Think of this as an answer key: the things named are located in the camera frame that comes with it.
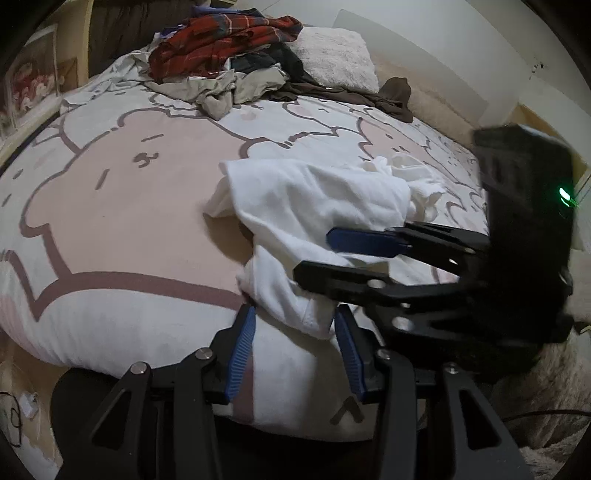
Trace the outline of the red plaid shirt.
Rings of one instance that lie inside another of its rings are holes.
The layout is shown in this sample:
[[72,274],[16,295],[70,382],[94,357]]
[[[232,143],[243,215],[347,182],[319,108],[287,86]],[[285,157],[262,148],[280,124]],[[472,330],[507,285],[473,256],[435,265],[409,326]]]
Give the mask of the red plaid shirt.
[[303,28],[291,16],[215,13],[193,17],[150,53],[149,74],[157,82],[182,75],[209,77],[221,71],[228,58],[264,45],[293,42]]

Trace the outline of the olive khaki garment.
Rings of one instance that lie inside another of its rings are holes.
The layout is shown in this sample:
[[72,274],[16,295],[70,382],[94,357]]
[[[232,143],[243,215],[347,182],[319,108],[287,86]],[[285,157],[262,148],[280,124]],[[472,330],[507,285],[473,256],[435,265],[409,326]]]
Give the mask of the olive khaki garment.
[[236,105],[252,103],[287,83],[288,75],[279,65],[250,73],[224,71],[215,78],[184,77],[145,86],[153,92],[197,106],[213,120],[221,120]]

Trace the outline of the beige rolled comforter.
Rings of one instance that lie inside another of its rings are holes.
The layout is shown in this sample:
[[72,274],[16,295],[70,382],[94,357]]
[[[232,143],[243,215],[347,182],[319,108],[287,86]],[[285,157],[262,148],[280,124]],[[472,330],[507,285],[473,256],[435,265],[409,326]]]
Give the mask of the beige rolled comforter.
[[384,55],[370,51],[380,87],[394,77],[406,78],[411,88],[409,109],[416,118],[472,149],[472,131],[475,125],[466,119],[435,87],[418,73],[392,63]]

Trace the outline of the dark brown garment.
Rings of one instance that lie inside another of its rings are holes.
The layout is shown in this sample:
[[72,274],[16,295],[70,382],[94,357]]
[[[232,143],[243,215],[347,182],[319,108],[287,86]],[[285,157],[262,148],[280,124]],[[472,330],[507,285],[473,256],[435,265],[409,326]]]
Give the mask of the dark brown garment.
[[406,78],[392,77],[384,83],[378,93],[356,92],[345,87],[327,87],[315,81],[305,79],[301,82],[287,81],[279,90],[266,93],[269,100],[282,102],[294,101],[307,96],[322,100],[363,105],[376,108],[383,113],[402,121],[412,123],[414,115],[409,108],[412,95],[411,86]]

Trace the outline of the bear pattern bed blanket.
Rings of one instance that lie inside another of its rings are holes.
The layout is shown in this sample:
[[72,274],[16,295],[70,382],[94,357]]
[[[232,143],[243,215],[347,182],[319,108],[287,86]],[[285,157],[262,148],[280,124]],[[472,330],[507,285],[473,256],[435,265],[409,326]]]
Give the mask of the bear pattern bed blanket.
[[[252,299],[238,286],[252,232],[204,211],[225,161],[406,154],[444,179],[431,222],[487,229],[476,158],[421,121],[311,97],[216,121],[135,82],[79,91],[64,107],[1,179],[1,330],[46,363],[118,377],[137,361],[177,363],[235,320]],[[318,339],[257,304],[245,379],[223,413],[335,441],[371,437],[376,418],[353,400],[332,324]]]

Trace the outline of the black garment in pile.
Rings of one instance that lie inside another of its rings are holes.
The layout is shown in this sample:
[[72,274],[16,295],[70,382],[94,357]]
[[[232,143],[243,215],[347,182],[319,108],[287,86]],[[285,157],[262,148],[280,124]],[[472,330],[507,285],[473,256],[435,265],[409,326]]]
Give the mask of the black garment in pile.
[[245,74],[259,69],[266,69],[279,64],[280,69],[293,81],[301,81],[304,77],[304,65],[286,44],[274,43],[266,48],[232,57],[231,69]]

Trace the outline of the white t-shirt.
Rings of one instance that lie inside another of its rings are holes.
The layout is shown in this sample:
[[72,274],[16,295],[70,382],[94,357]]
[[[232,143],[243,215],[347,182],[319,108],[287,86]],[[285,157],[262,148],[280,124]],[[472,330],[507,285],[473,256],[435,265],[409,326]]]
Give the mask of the white t-shirt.
[[404,285],[429,281],[418,261],[339,254],[325,241],[333,227],[383,231],[435,220],[444,179],[419,160],[397,154],[329,166],[245,159],[219,168],[222,178],[204,211],[212,218],[235,216],[252,232],[252,258],[238,273],[238,286],[284,325],[322,340],[331,336],[335,304],[297,286],[293,270],[301,261],[366,267]]

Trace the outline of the framed picture on shelf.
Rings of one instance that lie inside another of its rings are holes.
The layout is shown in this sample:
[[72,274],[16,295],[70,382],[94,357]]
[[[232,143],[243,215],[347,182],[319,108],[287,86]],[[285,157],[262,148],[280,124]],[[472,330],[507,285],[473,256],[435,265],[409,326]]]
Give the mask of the framed picture on shelf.
[[1,77],[1,144],[59,96],[57,25],[35,32]]

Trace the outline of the white fluffy pillow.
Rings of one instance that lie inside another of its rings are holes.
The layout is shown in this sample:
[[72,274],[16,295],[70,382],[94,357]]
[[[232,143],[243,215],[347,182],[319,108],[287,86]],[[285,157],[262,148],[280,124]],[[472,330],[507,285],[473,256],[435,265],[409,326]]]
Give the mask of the white fluffy pillow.
[[355,31],[305,26],[288,46],[322,86],[372,94],[380,89],[367,44]]

